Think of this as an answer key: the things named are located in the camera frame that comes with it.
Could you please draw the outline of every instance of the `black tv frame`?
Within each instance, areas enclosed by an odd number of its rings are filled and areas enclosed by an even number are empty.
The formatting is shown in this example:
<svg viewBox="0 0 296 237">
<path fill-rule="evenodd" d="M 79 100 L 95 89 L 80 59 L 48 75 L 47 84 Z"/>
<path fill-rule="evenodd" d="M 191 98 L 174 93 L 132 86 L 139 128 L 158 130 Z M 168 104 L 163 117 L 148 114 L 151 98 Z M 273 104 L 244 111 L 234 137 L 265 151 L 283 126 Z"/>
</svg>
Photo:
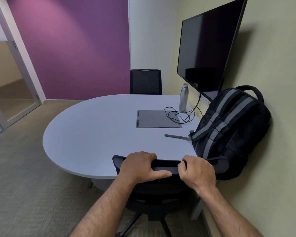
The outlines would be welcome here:
<svg viewBox="0 0 296 237">
<path fill-rule="evenodd" d="M 225 68 L 224 68 L 224 72 L 222 73 L 222 80 L 221 80 L 220 85 L 219 85 L 218 93 L 221 92 L 221 90 L 222 90 L 222 84 L 224 83 L 224 79 L 225 79 L 225 70 L 226 70 L 226 66 L 227 66 L 228 61 L 229 61 L 229 58 L 230 58 L 231 50 L 232 50 L 232 48 L 233 48 L 233 46 L 234 46 L 234 41 L 236 40 L 237 35 L 238 35 L 238 32 L 239 32 L 240 24 L 241 24 L 242 17 L 243 17 L 243 14 L 244 14 L 245 8 L 246 8 L 247 1 L 248 1 L 248 0 L 244 0 L 244 1 L 243 1 L 243 5 L 242 5 L 242 9 L 241 9 L 240 16 L 239 16 L 239 19 L 238 19 L 237 27 L 236 27 L 236 30 L 235 30 L 235 32 L 234 32 L 234 37 L 233 37 L 233 39 L 232 39 L 231 46 L 230 46 L 230 49 L 229 49 L 229 54 L 228 54 L 228 57 L 227 57 L 227 60 L 226 60 L 226 64 L 225 64 Z M 197 90 L 197 91 L 200 93 L 200 95 L 202 94 L 203 96 L 205 96 L 210 102 L 213 101 L 212 98 L 210 98 L 208 95 L 206 95 L 203 91 L 199 90 L 197 87 L 195 87 L 192 83 L 190 83 L 187 79 L 185 79 L 182 75 L 180 75 L 180 74 L 178 73 L 178 68 L 179 68 L 179 58 L 180 58 L 180 49 L 181 49 L 181 39 L 182 39 L 182 27 L 183 27 L 183 22 L 185 22 L 185 21 L 187 21 L 187 20 L 190 20 L 190 19 L 193 19 L 193 18 L 196 18 L 196 17 L 199 17 L 199 16 L 201 16 L 201 15 L 207 13 L 207 12 L 210 12 L 210 11 L 212 11 L 212 10 L 218 9 L 218 8 L 220 8 L 220 7 L 221 7 L 221 6 L 216 7 L 216 8 L 214 8 L 214 9 L 211 9 L 211 10 L 208 10 L 208 11 L 206 11 L 206 12 L 203 12 L 203 13 L 199 14 L 199 15 L 196 15 L 196 16 L 193 16 L 193 17 L 190 17 L 190 18 L 188 18 L 188 19 L 182 21 L 182 25 L 181 25 L 181 36 L 180 36 L 180 47 L 179 47 L 179 56 L 178 56 L 178 66 L 177 66 L 177 68 L 176 68 L 176 73 L 177 73 L 182 79 L 184 79 L 184 80 L 185 80 L 185 81 L 186 81 L 191 87 L 193 87 L 195 90 Z"/>
</svg>

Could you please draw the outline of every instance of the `television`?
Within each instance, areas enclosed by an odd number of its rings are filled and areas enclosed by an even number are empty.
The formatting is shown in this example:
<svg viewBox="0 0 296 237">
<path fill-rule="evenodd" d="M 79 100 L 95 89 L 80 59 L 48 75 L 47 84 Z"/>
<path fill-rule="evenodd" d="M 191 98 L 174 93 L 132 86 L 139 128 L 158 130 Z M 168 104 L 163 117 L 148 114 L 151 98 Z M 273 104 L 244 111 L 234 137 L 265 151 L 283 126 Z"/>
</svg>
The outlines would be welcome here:
<svg viewBox="0 0 296 237">
<path fill-rule="evenodd" d="M 209 101 L 221 91 L 246 3 L 235 0 L 182 21 L 177 74 Z"/>
</svg>

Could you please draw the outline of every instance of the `stainless steel bottle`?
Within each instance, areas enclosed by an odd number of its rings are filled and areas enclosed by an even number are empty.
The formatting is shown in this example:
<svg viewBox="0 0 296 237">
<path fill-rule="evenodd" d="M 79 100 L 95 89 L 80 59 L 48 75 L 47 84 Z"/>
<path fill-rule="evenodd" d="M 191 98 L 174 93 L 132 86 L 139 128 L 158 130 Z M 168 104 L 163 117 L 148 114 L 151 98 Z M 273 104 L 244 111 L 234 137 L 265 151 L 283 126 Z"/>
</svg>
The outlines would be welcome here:
<svg viewBox="0 0 296 237">
<path fill-rule="evenodd" d="M 179 105 L 180 112 L 186 111 L 187 98 L 188 98 L 188 84 L 185 83 L 183 84 L 181 94 L 180 94 L 180 105 Z"/>
</svg>

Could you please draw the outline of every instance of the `table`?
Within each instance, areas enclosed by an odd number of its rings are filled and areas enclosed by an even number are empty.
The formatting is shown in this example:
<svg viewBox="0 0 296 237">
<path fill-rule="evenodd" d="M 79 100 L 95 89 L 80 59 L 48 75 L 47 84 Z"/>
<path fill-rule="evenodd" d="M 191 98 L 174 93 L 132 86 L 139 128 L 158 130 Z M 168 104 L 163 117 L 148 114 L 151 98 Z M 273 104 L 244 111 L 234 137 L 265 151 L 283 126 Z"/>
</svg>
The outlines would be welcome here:
<svg viewBox="0 0 296 237">
<path fill-rule="evenodd" d="M 164 134 L 188 136 L 196 130 L 197 116 L 182 128 L 136 128 L 138 110 L 168 106 L 178 110 L 179 99 L 179 95 L 109 95 L 83 101 L 50 122 L 43 136 L 44 150 L 63 170 L 93 180 L 116 177 L 113 155 L 146 151 L 172 160 L 195 155 L 191 143 Z"/>
</svg>

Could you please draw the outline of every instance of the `power outlet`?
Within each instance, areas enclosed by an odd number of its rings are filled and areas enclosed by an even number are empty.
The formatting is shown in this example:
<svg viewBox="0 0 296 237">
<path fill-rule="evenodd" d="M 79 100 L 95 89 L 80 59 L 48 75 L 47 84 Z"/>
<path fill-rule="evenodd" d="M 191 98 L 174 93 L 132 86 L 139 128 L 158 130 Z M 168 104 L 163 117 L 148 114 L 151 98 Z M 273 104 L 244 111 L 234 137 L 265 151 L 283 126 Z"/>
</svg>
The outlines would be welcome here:
<svg viewBox="0 0 296 237">
<path fill-rule="evenodd" d="M 209 103 L 208 99 L 207 99 L 205 96 L 203 96 L 202 94 L 201 94 L 201 100 L 202 100 L 206 105 L 208 105 L 208 103 Z"/>
</svg>

